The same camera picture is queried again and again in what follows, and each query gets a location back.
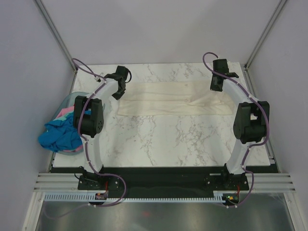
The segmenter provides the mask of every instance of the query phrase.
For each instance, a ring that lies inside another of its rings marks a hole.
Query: white marble table
[[[95,73],[113,73],[117,65],[92,65]],[[132,82],[194,81],[211,79],[203,64],[128,64]],[[231,72],[240,76],[239,63],[229,63]],[[94,78],[77,74],[73,91],[93,92]],[[222,166],[229,159],[235,137],[234,115],[198,116],[119,116],[118,101],[110,98],[100,138],[105,167]],[[84,153],[74,156],[56,154],[54,167],[84,165]],[[270,165],[264,146],[251,151],[248,165]]]

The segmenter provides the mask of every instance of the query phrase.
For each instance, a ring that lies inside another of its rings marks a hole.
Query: gray wall
[[[271,106],[278,163],[290,172],[308,217],[308,1],[288,1],[250,69]]]
[[[38,135],[73,72],[32,0],[0,4],[0,230],[20,230],[49,152]]]
[[[279,0],[43,0],[87,64],[245,62]]]

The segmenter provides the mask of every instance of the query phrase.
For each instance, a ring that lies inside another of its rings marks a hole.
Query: cream towel
[[[231,115],[232,99],[223,92],[211,91],[210,83],[210,80],[128,83],[118,115]]]

